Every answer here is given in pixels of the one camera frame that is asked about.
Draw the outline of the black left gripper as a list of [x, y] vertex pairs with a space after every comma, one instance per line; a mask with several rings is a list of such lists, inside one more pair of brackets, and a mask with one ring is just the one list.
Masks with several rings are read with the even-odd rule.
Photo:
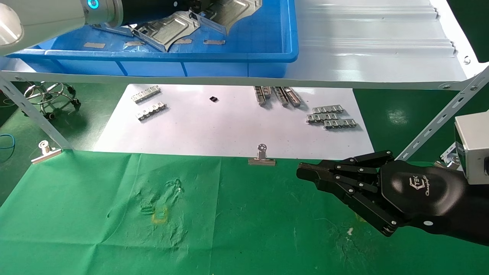
[[199, 0], [123, 0], [122, 25], [146, 23], [169, 17], [178, 11], [199, 10]]

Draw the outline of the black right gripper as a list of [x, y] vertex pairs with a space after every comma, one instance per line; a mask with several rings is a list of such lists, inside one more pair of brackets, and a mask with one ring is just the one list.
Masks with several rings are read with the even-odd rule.
[[397, 218], [364, 195], [352, 180], [340, 176], [374, 175], [379, 170], [382, 196], [398, 210], [404, 225], [488, 245], [488, 185], [469, 184], [462, 171], [394, 160], [391, 151], [379, 151], [318, 164], [300, 163], [296, 175], [313, 182], [317, 190], [334, 195], [390, 237], [398, 228]]

